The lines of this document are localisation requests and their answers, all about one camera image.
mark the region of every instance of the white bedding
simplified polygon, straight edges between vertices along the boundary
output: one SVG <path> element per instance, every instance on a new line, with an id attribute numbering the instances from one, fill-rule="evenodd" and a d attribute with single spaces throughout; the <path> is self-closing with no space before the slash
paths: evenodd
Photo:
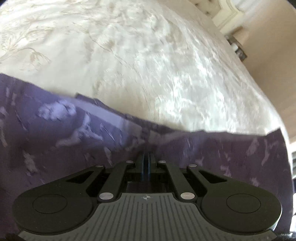
<path id="1" fill-rule="evenodd" d="M 213 23 L 187 0 L 7 0 L 0 72 L 187 131 L 284 125 Z"/>

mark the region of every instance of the wrinkled fabric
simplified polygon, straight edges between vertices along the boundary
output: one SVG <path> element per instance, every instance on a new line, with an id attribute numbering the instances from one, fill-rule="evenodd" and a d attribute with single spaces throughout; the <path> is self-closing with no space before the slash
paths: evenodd
<path id="1" fill-rule="evenodd" d="M 266 135 L 283 122 L 187 0 L 7 0 L 0 72 L 184 131 Z"/>
<path id="2" fill-rule="evenodd" d="M 0 137 L 0 236 L 18 231 L 12 203 L 22 192 L 96 164 L 113 167 L 140 151 L 272 192 L 283 206 L 277 230 L 289 231 L 293 191 L 280 129 L 266 136 L 177 131 L 0 74 Z"/>

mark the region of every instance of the screw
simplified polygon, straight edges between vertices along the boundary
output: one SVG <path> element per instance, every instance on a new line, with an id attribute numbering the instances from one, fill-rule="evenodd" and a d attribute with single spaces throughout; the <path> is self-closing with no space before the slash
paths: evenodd
<path id="1" fill-rule="evenodd" d="M 101 193 L 99 195 L 99 198 L 103 199 L 103 200 L 109 200 L 109 199 L 111 199 L 113 197 L 114 197 L 114 195 L 112 193 L 110 193 L 110 192 L 103 192 L 103 193 Z"/>
<path id="2" fill-rule="evenodd" d="M 181 198 L 186 199 L 186 200 L 190 200 L 190 199 L 195 198 L 195 195 L 191 192 L 183 192 L 180 196 L 181 196 Z"/>

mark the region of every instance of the beige wall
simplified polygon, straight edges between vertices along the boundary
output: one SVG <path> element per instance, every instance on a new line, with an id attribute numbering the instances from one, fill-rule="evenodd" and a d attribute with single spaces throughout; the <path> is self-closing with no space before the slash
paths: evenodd
<path id="1" fill-rule="evenodd" d="M 244 64 L 296 141 L 296 12 L 286 0 L 268 1 L 248 25 Z"/>

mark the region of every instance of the purple fabric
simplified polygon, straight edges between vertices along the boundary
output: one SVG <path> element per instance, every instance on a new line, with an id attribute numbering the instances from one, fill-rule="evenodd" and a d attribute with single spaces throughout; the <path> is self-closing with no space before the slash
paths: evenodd
<path id="1" fill-rule="evenodd" d="M 175 131 L 99 100 L 61 97 L 0 74 L 0 237 L 18 231 L 12 203 L 22 192 L 95 164 L 112 167 L 139 151 L 272 192 L 283 206 L 277 231 L 289 231 L 293 186 L 280 130 L 267 136 Z"/>

